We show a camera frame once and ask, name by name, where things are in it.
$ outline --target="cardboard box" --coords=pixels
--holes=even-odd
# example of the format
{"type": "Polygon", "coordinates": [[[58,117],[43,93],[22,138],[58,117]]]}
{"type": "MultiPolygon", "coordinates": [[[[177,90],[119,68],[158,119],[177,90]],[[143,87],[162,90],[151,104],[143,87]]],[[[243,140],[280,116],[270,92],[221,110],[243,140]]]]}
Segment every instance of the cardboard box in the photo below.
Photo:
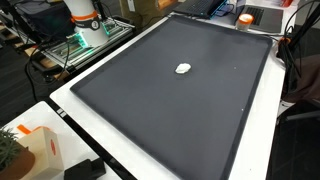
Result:
{"type": "Polygon", "coordinates": [[[45,128],[39,128],[18,139],[29,147],[35,157],[35,164],[23,180],[51,179],[64,170],[57,135],[45,128]]]}

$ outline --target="green light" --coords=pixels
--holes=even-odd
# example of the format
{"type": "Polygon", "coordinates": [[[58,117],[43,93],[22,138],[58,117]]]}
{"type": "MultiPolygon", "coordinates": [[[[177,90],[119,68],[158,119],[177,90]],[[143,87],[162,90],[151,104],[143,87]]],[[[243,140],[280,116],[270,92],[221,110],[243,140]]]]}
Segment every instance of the green light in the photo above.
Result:
{"type": "Polygon", "coordinates": [[[79,44],[80,44],[81,47],[83,47],[83,48],[89,47],[87,41],[86,41],[86,40],[84,39],[84,37],[82,36],[82,33],[78,33],[78,34],[76,35],[76,38],[78,39],[78,42],[79,42],[79,44]]]}
{"type": "Polygon", "coordinates": [[[106,31],[106,34],[110,35],[110,32],[107,30],[106,26],[104,24],[102,24],[102,26],[103,26],[103,29],[106,31]]]}

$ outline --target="black stand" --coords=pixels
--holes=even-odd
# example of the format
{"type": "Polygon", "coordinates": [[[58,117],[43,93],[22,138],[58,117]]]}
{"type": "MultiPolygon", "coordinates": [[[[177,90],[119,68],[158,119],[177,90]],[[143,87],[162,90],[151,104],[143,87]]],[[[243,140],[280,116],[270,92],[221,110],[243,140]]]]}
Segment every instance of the black stand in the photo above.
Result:
{"type": "Polygon", "coordinates": [[[291,39],[291,42],[288,44],[288,47],[292,53],[295,51],[297,44],[300,42],[301,38],[316,23],[318,18],[320,18],[320,4],[312,12],[312,14],[309,16],[309,18],[306,20],[306,22],[304,22],[304,24],[299,29],[297,34],[295,36],[293,36],[293,38],[291,39]]]}
{"type": "Polygon", "coordinates": [[[95,180],[106,173],[101,158],[94,161],[86,159],[64,171],[64,180],[95,180]]]}
{"type": "Polygon", "coordinates": [[[297,72],[296,72],[294,59],[292,55],[294,54],[301,38],[315,23],[318,22],[319,18],[320,18],[320,4],[308,17],[308,19],[305,21],[305,23],[297,32],[297,34],[292,37],[291,41],[289,41],[288,39],[279,41],[279,49],[278,49],[277,57],[281,58],[287,66],[286,75],[285,75],[285,85],[287,87],[286,89],[284,89],[285,93],[294,93],[297,88],[297,82],[298,82],[297,72]]]}

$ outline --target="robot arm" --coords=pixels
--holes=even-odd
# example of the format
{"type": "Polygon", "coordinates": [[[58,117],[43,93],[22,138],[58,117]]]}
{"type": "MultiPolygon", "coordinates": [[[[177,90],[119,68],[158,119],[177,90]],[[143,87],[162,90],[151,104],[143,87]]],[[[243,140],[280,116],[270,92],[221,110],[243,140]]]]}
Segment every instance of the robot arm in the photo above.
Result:
{"type": "Polygon", "coordinates": [[[76,24],[75,32],[82,47],[97,47],[109,40],[91,0],[64,0],[76,24]]]}

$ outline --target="electronic device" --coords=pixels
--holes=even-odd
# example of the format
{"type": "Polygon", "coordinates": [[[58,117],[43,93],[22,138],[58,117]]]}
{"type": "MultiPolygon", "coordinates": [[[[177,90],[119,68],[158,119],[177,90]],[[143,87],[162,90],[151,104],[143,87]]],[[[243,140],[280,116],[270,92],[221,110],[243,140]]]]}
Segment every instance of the electronic device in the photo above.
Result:
{"type": "Polygon", "coordinates": [[[226,0],[186,0],[173,11],[189,16],[210,19],[226,0]]]}
{"type": "Polygon", "coordinates": [[[246,5],[246,0],[237,0],[236,19],[241,14],[251,14],[254,18],[250,29],[269,33],[281,33],[283,10],[246,5]]]}

